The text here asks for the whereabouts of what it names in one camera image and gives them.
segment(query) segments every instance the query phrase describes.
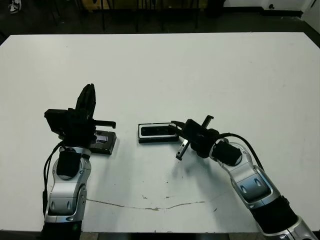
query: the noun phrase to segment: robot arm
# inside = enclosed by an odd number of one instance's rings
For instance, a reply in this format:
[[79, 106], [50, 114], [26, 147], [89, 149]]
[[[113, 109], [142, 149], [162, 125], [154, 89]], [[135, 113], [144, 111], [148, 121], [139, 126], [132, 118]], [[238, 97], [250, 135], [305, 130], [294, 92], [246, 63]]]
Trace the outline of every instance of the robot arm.
[[[253, 215], [259, 230], [266, 238], [317, 240], [302, 218], [290, 208], [288, 200], [280, 194], [268, 178], [257, 155], [244, 138], [231, 133], [219, 134], [218, 131], [206, 129], [204, 124], [200, 126], [191, 119], [188, 119], [186, 123], [177, 121], [173, 123], [181, 128], [175, 128], [175, 131], [190, 143], [191, 148], [200, 157], [210, 157], [229, 174], [233, 188]], [[228, 142], [226, 137], [231, 136], [238, 137], [247, 144], [260, 167], [253, 164], [251, 155], [245, 147], [239, 143]], [[181, 152], [182, 149], [177, 154], [180, 160], [182, 159]]]
[[[228, 156], [224, 154], [224, 151], [230, 149], [238, 153], [232, 156], [234, 163], [230, 163], [230, 159], [226, 159]], [[213, 145], [209, 155], [229, 174], [234, 190], [252, 213], [259, 230], [266, 238], [317, 239], [302, 218], [293, 212], [288, 200], [281, 196], [266, 173], [253, 165], [246, 148], [238, 143], [228, 143], [223, 138]]]
[[[93, 84], [88, 84], [82, 90], [75, 109], [49, 109], [44, 113], [51, 130], [58, 134], [62, 141], [53, 149], [43, 170], [44, 226], [41, 231], [43, 240], [78, 240], [80, 238], [87, 200], [86, 186], [91, 172], [89, 158], [91, 149], [95, 149], [91, 146], [93, 143], [96, 146], [96, 140], [111, 141], [107, 136], [104, 137], [105, 139], [103, 137], [98, 139], [96, 126], [116, 128], [116, 123], [113, 121], [93, 119], [95, 106], [95, 87]], [[52, 168], [54, 184], [48, 198], [50, 162], [58, 149], [59, 158]]]

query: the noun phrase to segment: crack line on table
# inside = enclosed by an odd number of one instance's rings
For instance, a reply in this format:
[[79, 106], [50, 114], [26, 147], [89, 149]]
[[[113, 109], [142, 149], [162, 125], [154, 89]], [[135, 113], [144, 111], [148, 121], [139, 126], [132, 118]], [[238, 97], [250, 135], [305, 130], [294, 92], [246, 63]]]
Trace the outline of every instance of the crack line on table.
[[106, 201], [98, 201], [98, 200], [92, 200], [87, 198], [87, 201], [90, 202], [94, 202], [94, 203], [99, 203], [99, 204], [106, 204], [106, 205], [111, 205], [111, 206], [115, 206], [115, 207], [121, 207], [121, 208], [127, 208], [127, 209], [140, 209], [140, 210], [151, 210], [151, 211], [159, 211], [159, 210], [170, 210], [176, 207], [181, 207], [184, 205], [191, 205], [191, 204], [205, 204], [205, 203], [209, 203], [212, 202], [213, 200], [221, 197], [222, 195], [224, 195], [226, 192], [221, 193], [220, 195], [212, 198], [210, 201], [193, 201], [193, 202], [186, 202], [186, 203], [180, 203], [174, 206], [170, 206], [170, 207], [136, 207], [136, 206], [125, 206], [125, 205], [119, 205], [119, 204], [115, 204], [115, 203], [111, 203], [111, 202], [106, 202]]

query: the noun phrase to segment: black cable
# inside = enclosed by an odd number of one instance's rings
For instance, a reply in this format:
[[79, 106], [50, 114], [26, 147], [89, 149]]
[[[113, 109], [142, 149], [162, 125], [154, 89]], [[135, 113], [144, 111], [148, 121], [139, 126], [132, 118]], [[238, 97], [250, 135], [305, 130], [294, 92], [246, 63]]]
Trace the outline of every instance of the black cable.
[[247, 147], [250, 149], [250, 152], [252, 153], [255, 161], [256, 161], [256, 164], [259, 166], [259, 168], [261, 168], [262, 170], [264, 170], [264, 167], [262, 166], [255, 150], [253, 149], [253, 147], [250, 145], [250, 143], [244, 139], [242, 136], [239, 136], [237, 134], [233, 134], [233, 133], [222, 133], [218, 136], [218, 139], [223, 139], [223, 138], [226, 138], [226, 137], [235, 137], [235, 138], [238, 138], [238, 139], [241, 139], [246, 145]]
[[49, 168], [52, 156], [55, 154], [55, 152], [64, 144], [64, 141], [59, 142], [54, 149], [52, 150], [52, 153], [48, 157], [48, 159], [45, 161], [44, 168], [43, 168], [43, 180], [44, 180], [44, 191], [42, 192], [42, 211], [43, 215], [46, 214], [46, 208], [48, 204], [48, 190], [47, 190], [47, 183], [48, 183], [48, 177], [49, 177]]

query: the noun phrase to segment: chair leg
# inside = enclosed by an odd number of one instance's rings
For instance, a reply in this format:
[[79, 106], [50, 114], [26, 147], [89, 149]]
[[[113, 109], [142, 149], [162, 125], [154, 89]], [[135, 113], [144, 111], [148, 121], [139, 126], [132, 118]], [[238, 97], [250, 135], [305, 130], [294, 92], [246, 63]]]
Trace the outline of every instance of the chair leg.
[[139, 24], [139, 0], [136, 0], [136, 9], [135, 9], [135, 31], [138, 32], [138, 24]]
[[58, 8], [56, 0], [53, 0], [53, 4], [54, 4], [55, 10], [56, 10], [56, 13], [58, 14], [59, 18], [61, 18], [61, 15], [60, 15], [59, 8]]
[[56, 19], [56, 17], [55, 17], [54, 12], [52, 11], [51, 4], [50, 4], [50, 3], [51, 3], [50, 0], [46, 0], [45, 2], [46, 2], [47, 8], [49, 9], [49, 11], [50, 11], [50, 13], [51, 13], [51, 15], [52, 15], [52, 19], [53, 19], [53, 21], [54, 21], [54, 24], [55, 24], [56, 26], [58, 26], [58, 21], [57, 21], [57, 19]]
[[104, 13], [104, 0], [101, 1], [101, 18], [102, 18], [102, 29], [103, 31], [106, 30], [105, 26], [105, 13]]
[[200, 1], [200, 0], [196, 0], [195, 29], [197, 29], [197, 28], [198, 28], [199, 1]]
[[164, 29], [164, 0], [161, 0], [161, 30], [163, 31]]

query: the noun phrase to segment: white wall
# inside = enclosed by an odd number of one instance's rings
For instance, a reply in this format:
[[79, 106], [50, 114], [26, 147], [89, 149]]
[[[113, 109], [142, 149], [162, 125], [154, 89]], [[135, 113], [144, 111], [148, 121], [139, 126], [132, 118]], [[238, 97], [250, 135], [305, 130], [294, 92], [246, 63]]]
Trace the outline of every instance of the white wall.
[[261, 7], [264, 0], [226, 0], [225, 7]]
[[320, 0], [317, 0], [313, 7], [310, 8], [309, 6], [303, 14], [302, 19], [320, 33]]
[[225, 7], [263, 7], [269, 9], [269, 5], [274, 5], [274, 10], [306, 10], [313, 0], [226, 0]]
[[269, 5], [273, 4], [274, 10], [301, 11], [306, 1], [309, 0], [263, 0], [262, 7], [268, 10]]

